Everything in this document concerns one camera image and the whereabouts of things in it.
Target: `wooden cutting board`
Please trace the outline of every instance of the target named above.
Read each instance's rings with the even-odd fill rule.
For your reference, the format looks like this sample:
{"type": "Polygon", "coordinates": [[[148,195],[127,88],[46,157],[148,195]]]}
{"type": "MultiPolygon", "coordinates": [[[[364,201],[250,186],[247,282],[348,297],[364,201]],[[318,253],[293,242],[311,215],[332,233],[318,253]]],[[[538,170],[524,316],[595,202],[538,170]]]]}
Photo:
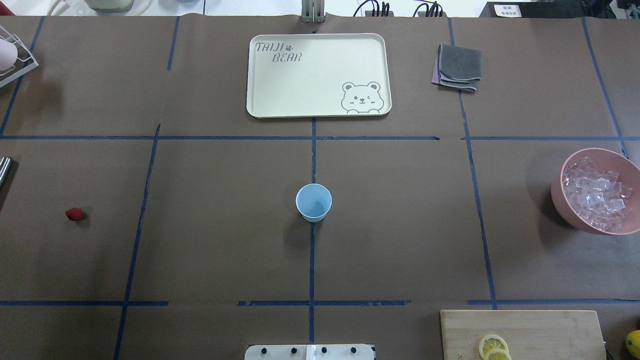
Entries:
{"type": "Polygon", "coordinates": [[[478,343],[497,334],[513,360],[604,360],[595,311],[441,310],[444,360],[480,360],[478,343]]]}

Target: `folded cloth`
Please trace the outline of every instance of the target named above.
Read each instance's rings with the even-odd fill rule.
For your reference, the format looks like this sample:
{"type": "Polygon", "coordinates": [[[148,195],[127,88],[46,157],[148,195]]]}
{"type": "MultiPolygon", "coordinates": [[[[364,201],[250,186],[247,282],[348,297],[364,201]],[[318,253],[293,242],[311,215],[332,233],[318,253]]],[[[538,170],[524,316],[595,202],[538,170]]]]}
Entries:
{"type": "Polygon", "coordinates": [[[438,46],[432,83],[475,92],[481,79],[480,51],[444,44],[438,46]]]}

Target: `white metal bracket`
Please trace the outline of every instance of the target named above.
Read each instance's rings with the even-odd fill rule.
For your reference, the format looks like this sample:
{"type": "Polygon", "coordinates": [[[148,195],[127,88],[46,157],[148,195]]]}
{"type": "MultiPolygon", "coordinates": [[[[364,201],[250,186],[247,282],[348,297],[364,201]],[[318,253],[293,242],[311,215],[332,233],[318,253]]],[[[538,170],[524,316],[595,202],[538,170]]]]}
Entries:
{"type": "Polygon", "coordinates": [[[324,0],[302,0],[302,22],[324,22],[324,0]]]}

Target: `pink bowl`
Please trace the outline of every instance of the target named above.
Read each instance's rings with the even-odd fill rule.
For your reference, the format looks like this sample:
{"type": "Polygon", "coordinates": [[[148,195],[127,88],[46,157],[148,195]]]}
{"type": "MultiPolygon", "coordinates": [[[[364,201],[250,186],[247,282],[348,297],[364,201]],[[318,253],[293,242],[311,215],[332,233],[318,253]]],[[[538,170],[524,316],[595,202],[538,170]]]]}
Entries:
{"type": "Polygon", "coordinates": [[[588,233],[601,235],[628,235],[640,230],[640,169],[617,152],[607,149],[598,149],[595,147],[574,152],[564,162],[558,172],[558,175],[554,178],[554,181],[551,184],[551,198],[563,219],[576,228],[588,233]],[[623,224],[622,230],[618,232],[611,233],[609,231],[603,231],[585,222],[569,205],[566,198],[562,182],[564,169],[568,165],[574,164],[577,160],[587,156],[593,160],[593,163],[597,168],[619,172],[619,180],[625,186],[634,189],[634,193],[631,195],[631,198],[629,198],[629,202],[627,203],[627,207],[631,209],[631,212],[627,215],[627,219],[623,224]]]}

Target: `silver metal handle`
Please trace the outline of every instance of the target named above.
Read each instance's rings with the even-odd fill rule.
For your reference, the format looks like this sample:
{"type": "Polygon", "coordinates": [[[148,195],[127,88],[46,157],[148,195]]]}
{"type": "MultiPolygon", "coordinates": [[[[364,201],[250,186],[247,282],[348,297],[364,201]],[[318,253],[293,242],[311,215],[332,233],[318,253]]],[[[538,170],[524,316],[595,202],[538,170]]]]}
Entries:
{"type": "Polygon", "coordinates": [[[0,189],[2,189],[2,185],[4,184],[4,180],[9,174],[9,170],[11,169],[11,165],[13,164],[13,159],[0,158],[0,189]]]}

